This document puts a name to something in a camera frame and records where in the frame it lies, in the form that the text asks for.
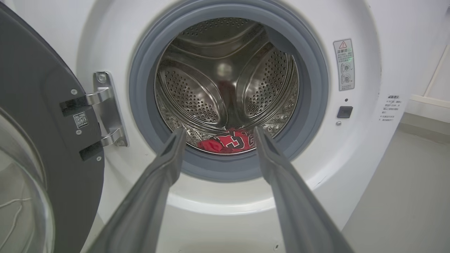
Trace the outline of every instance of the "red fabric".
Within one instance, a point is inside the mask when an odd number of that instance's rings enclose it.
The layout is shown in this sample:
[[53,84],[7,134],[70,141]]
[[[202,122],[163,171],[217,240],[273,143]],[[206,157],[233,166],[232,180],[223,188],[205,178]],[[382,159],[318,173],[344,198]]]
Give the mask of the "red fabric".
[[230,129],[218,134],[209,140],[197,143],[197,147],[209,152],[219,154],[232,154],[255,147],[253,136],[245,131]]

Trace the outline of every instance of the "metal hinge bracket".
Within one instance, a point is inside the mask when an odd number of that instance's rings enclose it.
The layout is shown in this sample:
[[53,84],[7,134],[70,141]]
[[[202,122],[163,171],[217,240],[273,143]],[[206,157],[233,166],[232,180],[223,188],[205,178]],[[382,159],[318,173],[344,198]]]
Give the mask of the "metal hinge bracket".
[[95,92],[86,94],[86,100],[89,105],[93,105],[95,112],[99,116],[97,118],[102,129],[102,146],[114,144],[128,147],[111,74],[108,72],[95,72],[93,83]]

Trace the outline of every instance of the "qr code sticker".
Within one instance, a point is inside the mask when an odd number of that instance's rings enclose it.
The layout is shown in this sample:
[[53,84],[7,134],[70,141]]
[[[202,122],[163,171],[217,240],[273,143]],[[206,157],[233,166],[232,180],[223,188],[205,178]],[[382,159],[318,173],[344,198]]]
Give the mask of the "qr code sticker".
[[89,125],[89,122],[87,121],[85,112],[75,114],[73,116],[73,119],[75,120],[75,124],[78,127],[78,129]]

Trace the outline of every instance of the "white cable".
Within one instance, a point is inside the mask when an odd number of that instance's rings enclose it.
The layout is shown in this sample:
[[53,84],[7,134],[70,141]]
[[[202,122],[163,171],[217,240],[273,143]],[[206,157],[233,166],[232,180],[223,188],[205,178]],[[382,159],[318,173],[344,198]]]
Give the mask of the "white cable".
[[1,204],[1,205],[0,205],[0,208],[4,208],[5,206],[10,205],[10,204],[12,204],[12,203],[14,203],[14,202],[17,202],[17,201],[23,202],[23,201],[27,201],[27,200],[30,200],[30,199],[31,199],[31,198],[27,198],[27,199],[13,199],[13,200],[10,200],[10,201],[8,201],[8,202],[6,202],[6,203],[4,203],[4,204]]
[[17,210],[16,214],[14,215],[14,220],[13,220],[13,225],[11,226],[11,229],[9,230],[8,235],[6,236],[6,238],[4,239],[3,243],[0,246],[0,251],[2,250],[3,246],[6,244],[6,242],[8,241],[9,237],[11,236],[11,234],[14,231],[14,228],[16,227],[16,221],[17,221],[17,217],[19,216],[20,211],[22,210],[22,203],[20,203],[20,207]]

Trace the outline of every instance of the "screw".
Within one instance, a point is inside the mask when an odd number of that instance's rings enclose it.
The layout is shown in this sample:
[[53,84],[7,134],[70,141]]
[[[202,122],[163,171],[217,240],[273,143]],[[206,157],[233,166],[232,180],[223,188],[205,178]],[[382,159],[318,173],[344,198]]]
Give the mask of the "screw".
[[97,75],[97,80],[101,83],[106,83],[106,74],[100,73]]

